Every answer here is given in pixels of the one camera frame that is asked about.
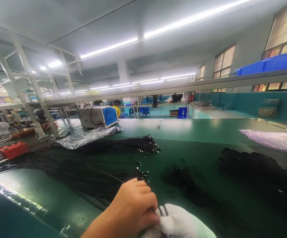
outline ceiling light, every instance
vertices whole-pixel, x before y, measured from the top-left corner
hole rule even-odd
[[[109,90],[109,89],[115,89],[115,88],[101,89],[100,91]]]
[[[116,88],[126,88],[126,87],[130,87],[130,86],[133,86],[134,84],[131,84],[131,85],[126,85],[126,86],[120,86],[120,87],[116,87]]]
[[[109,86],[104,86],[104,87],[99,87],[99,88],[92,88],[91,90],[93,89],[100,89],[100,88],[108,88]]]
[[[142,83],[142,84],[150,84],[150,83],[161,83],[164,82],[164,80],[160,80],[160,81],[154,81],[154,82],[148,82],[148,83]]]
[[[59,61],[59,60],[53,61],[53,62],[48,64],[49,68],[55,68],[55,67],[58,67],[58,66],[61,66],[61,65],[62,65],[62,62]]]
[[[159,80],[159,79],[149,79],[149,80],[143,80],[143,81],[134,82],[134,83],[143,83],[143,82],[148,82],[148,81],[153,81],[153,80]]]
[[[77,92],[83,92],[83,91],[87,91],[88,89],[84,89],[84,90],[78,90],[78,91],[75,91],[76,93]]]
[[[85,55],[81,55],[80,57],[83,59],[83,58],[86,58],[86,57],[89,57],[89,56],[92,56],[92,55],[96,55],[96,54],[102,53],[102,52],[107,51],[107,50],[111,50],[111,49],[113,49],[113,48],[117,48],[117,47],[119,47],[119,46],[123,46],[123,45],[129,44],[129,43],[134,42],[134,41],[137,41],[137,40],[138,40],[137,37],[136,37],[136,38],[132,38],[132,39],[130,39],[130,40],[126,40],[126,41],[117,43],[117,44],[115,44],[115,45],[111,45],[111,46],[108,46],[108,47],[106,47],[106,48],[102,48],[102,49],[100,49],[100,50],[96,50],[96,51],[90,52],[90,53],[85,54]]]
[[[125,84],[129,84],[129,83],[124,83],[124,84],[116,84],[116,85],[113,85],[114,86],[119,86],[119,85],[125,85]]]
[[[186,78],[188,78],[188,77],[185,77],[185,78],[179,78],[179,79],[186,79]],[[178,80],[178,79],[169,79],[169,80],[167,80],[167,81],[172,81],[172,80]]]
[[[197,14],[192,15],[190,17],[187,17],[187,18],[184,18],[182,20],[176,21],[176,22],[174,22],[174,23],[172,23],[170,25],[164,26],[164,27],[162,27],[160,29],[147,32],[147,33],[144,34],[144,38],[148,38],[148,37],[151,37],[151,36],[154,36],[154,35],[157,35],[157,34],[160,34],[160,33],[163,33],[163,32],[166,32],[166,31],[169,31],[169,30],[181,27],[181,26],[188,25],[190,23],[193,23],[193,22],[196,22],[196,21],[201,20],[203,18],[215,15],[215,14],[217,14],[219,12],[223,12],[223,11],[229,9],[229,8],[238,6],[240,4],[243,4],[243,3],[246,3],[246,2],[249,2],[249,1],[250,0],[239,0],[239,1],[235,1],[235,2],[232,2],[232,3],[229,3],[229,4],[226,4],[226,5],[217,7],[217,8],[213,8],[211,10],[207,10],[207,11],[204,11],[204,12],[197,13]]]
[[[163,77],[161,79],[168,79],[168,78],[177,78],[177,77],[182,77],[182,76],[187,76],[187,75],[193,75],[196,73],[189,73],[189,74],[181,74],[181,75],[176,75],[176,76],[169,76],[169,77]]]

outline white machine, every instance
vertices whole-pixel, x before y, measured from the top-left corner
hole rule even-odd
[[[117,111],[111,106],[79,109],[81,125],[86,128],[107,128],[118,122]]]

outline red box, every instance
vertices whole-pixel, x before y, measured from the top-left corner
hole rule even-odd
[[[13,142],[12,144],[1,146],[0,154],[4,155],[5,158],[13,159],[22,154],[29,152],[29,147],[23,142]]]

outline green workbench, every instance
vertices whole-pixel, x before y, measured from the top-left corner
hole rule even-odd
[[[57,124],[60,128],[67,126],[64,120],[58,120]],[[219,237],[287,237],[287,216],[269,206],[268,201],[246,186],[221,174],[217,168],[218,157],[223,148],[228,147],[271,156],[287,169],[286,153],[259,145],[238,131],[287,132],[287,127],[259,119],[121,119],[116,126],[123,128],[123,131],[108,139],[151,134],[162,151],[147,157],[143,154],[101,154],[96,157],[120,161],[134,158],[140,161],[140,169],[149,171],[150,186],[160,205],[172,203],[182,206]],[[197,169],[205,178],[195,178],[197,184],[216,198],[232,203],[250,231],[227,224],[224,231],[218,233],[218,230],[221,231],[221,218],[195,206],[179,190],[161,180],[161,172],[172,164]],[[0,193],[62,236],[79,237],[100,214],[100,210],[42,171],[17,170],[0,174]]]

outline white glove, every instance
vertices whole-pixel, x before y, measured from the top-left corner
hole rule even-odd
[[[197,217],[185,209],[172,204],[165,204],[156,210],[160,217],[160,228],[153,227],[142,238],[216,238],[215,234]]]

